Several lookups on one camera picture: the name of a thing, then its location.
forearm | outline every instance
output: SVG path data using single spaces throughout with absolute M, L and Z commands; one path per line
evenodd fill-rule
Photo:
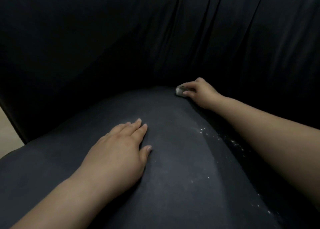
M 222 97 L 212 110 L 290 183 L 320 203 L 320 130 Z
M 12 228 L 86 228 L 107 202 L 92 185 L 71 177 Z

dark upholstery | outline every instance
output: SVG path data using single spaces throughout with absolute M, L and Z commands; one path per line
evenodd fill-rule
M 145 175 L 93 228 L 313 228 L 310 202 L 173 87 L 203 77 L 320 128 L 319 0 L 0 0 L 0 9 L 0 105 L 26 143 L 0 160 L 1 228 L 99 137 L 138 117 L 154 146 Z

floor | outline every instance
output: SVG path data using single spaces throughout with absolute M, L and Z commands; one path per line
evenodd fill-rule
M 21 146 L 23 146 L 23 142 L 0 108 L 0 158 Z

person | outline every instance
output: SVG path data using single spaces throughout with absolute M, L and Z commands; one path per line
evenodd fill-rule
M 184 94 L 225 118 L 291 184 L 320 203 L 320 130 L 219 94 L 204 79 Z M 110 201 L 141 178 L 152 150 L 139 150 L 147 125 L 119 124 L 90 149 L 81 166 L 12 228 L 86 228 Z

person's left arm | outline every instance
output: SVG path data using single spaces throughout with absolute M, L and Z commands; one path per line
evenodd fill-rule
M 86 228 L 98 212 L 143 174 L 151 146 L 139 150 L 147 131 L 141 119 L 119 124 L 90 149 L 81 166 L 12 229 Z

